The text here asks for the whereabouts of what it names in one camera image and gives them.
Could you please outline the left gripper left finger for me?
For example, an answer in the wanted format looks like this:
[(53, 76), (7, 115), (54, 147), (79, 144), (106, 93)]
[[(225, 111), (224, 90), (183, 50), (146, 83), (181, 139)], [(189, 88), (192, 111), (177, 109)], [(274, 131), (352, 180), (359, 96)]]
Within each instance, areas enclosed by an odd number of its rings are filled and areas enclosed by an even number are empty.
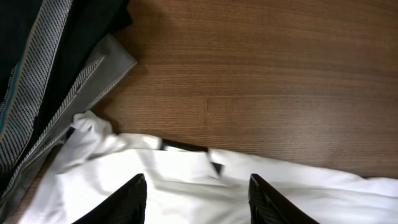
[(144, 224), (147, 183), (137, 174), (73, 224)]

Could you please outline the white t-shirt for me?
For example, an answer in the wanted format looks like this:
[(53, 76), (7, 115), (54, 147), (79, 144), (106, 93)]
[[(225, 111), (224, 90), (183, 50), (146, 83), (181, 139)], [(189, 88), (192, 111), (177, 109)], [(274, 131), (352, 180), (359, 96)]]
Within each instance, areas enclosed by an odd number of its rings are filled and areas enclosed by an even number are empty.
[(147, 182), (146, 223), (249, 223), (251, 174), (319, 223), (397, 222), (395, 179), (163, 146), (156, 136), (114, 134), (92, 112), (76, 114), (72, 127), (21, 223), (73, 223), (137, 174)]

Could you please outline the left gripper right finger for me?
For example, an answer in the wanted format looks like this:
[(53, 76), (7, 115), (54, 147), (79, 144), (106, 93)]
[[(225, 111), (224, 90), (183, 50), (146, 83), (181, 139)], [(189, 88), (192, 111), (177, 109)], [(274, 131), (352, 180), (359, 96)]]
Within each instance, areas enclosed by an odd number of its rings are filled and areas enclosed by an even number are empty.
[(251, 224), (319, 224), (258, 174), (250, 176), (248, 197)]

